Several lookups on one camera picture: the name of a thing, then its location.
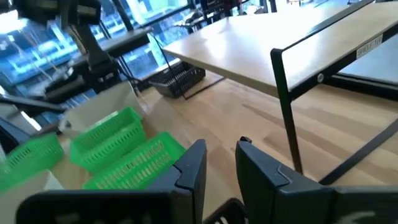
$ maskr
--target green plastic basket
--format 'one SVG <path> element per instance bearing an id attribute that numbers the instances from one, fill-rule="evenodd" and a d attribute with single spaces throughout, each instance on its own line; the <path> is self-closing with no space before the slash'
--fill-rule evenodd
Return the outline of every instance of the green plastic basket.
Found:
<path id="1" fill-rule="evenodd" d="M 73 139 L 70 159 L 96 174 L 145 140 L 139 115 L 127 107 L 112 113 Z"/>
<path id="2" fill-rule="evenodd" d="M 144 189 L 184 152 L 169 133 L 161 133 L 95 175 L 83 188 Z"/>
<path id="3" fill-rule="evenodd" d="M 0 193 L 42 170 L 51 169 L 62 157 L 63 149 L 55 134 L 25 142 L 0 163 Z"/>

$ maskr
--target sticker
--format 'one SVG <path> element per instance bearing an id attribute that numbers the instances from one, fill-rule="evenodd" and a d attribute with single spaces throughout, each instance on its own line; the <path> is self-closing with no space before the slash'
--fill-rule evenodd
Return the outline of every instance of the sticker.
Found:
<path id="1" fill-rule="evenodd" d="M 366 43 L 362 47 L 358 48 L 356 50 L 356 59 L 362 57 L 363 55 L 366 55 L 371 50 L 373 50 L 376 47 L 378 47 L 379 45 L 381 45 L 382 41 L 383 41 L 383 34 L 379 35 L 378 37 L 374 38 L 373 40 L 370 40 L 368 43 Z"/>

